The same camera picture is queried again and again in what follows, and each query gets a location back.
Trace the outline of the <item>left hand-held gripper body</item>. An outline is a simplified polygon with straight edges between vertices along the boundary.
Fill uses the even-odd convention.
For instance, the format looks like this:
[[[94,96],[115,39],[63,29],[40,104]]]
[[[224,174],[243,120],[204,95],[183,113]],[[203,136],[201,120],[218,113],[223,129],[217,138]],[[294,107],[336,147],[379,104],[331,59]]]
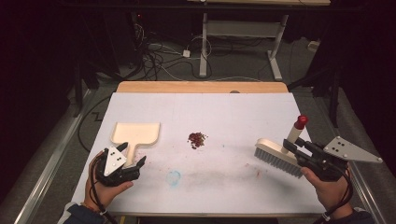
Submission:
[[[139,178],[140,169],[134,166],[124,168],[126,157],[117,150],[117,147],[107,147],[96,164],[95,177],[106,187],[116,187],[124,182]]]

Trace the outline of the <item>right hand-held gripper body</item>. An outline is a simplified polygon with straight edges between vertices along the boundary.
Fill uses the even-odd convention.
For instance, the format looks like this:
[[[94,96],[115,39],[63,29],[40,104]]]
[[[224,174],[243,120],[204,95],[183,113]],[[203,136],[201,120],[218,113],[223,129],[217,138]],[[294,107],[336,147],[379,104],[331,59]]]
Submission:
[[[325,147],[319,147],[312,143],[311,152],[308,156],[300,151],[301,156],[296,158],[302,167],[307,167],[315,175],[325,182],[336,182],[347,170],[349,161],[381,163],[380,157],[348,142],[346,139],[336,136]]]

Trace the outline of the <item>cream brush with red knob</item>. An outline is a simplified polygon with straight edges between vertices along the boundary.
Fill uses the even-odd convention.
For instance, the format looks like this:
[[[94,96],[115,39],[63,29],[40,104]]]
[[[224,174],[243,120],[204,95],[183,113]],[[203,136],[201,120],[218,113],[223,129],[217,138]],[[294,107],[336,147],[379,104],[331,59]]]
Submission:
[[[290,143],[294,144],[297,141],[307,122],[308,117],[305,115],[300,115],[297,118],[287,136],[287,140]],[[283,145],[268,139],[260,138],[257,141],[254,156],[289,175],[297,178],[303,175],[294,154]]]

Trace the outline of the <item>cream plastic dustpan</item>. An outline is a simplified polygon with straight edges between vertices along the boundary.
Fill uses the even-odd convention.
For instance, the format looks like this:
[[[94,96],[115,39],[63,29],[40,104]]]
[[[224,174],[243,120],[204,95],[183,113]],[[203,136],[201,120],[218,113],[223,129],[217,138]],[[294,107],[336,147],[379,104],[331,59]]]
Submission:
[[[128,144],[124,167],[134,164],[134,154],[138,147],[152,146],[157,142],[160,127],[160,123],[116,123],[110,140],[118,145]]]

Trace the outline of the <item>person's left hand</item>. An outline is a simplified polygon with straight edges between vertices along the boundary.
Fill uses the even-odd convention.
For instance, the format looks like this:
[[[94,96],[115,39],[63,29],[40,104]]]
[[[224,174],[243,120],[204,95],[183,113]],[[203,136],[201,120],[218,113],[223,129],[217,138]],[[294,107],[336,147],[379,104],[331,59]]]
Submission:
[[[116,187],[106,187],[100,182],[97,182],[94,176],[95,161],[102,154],[103,152],[100,151],[90,162],[88,179],[85,184],[85,197],[82,202],[82,205],[96,213],[101,211],[99,203],[106,209],[118,195],[134,185],[132,181],[127,181]]]

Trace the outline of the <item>person's right hand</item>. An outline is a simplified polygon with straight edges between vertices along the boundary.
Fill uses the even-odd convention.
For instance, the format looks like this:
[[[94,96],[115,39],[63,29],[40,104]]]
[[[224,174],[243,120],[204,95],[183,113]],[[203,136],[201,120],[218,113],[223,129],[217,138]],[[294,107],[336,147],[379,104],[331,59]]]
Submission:
[[[303,167],[301,172],[316,189],[318,200],[326,211],[335,208],[348,195],[348,183],[343,177],[337,182],[323,182],[309,168]],[[332,212],[331,219],[346,217],[352,213],[352,210],[350,203],[345,203]]]

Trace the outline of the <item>pile of red-brown crumbs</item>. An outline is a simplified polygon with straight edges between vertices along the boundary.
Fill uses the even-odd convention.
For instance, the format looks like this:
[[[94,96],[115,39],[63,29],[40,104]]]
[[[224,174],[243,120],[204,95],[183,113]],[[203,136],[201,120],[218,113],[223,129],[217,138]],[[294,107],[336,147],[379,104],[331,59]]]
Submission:
[[[197,149],[205,144],[207,138],[206,134],[203,133],[191,133],[188,137],[188,143],[191,145],[192,149]]]

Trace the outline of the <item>black stand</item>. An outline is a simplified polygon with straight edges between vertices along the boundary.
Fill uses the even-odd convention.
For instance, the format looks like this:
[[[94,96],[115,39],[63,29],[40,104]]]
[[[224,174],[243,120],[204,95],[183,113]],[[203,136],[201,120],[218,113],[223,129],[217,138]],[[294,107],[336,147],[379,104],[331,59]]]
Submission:
[[[97,90],[99,88],[97,73],[118,80],[120,71],[104,14],[78,12],[76,16],[77,24],[72,38],[77,103],[75,117],[82,114],[83,85],[88,89]]]
[[[289,91],[297,87],[311,87],[314,97],[329,96],[328,116],[334,128],[338,127],[337,107],[343,56],[341,47],[333,47],[329,41],[322,39],[306,75],[287,86]]]

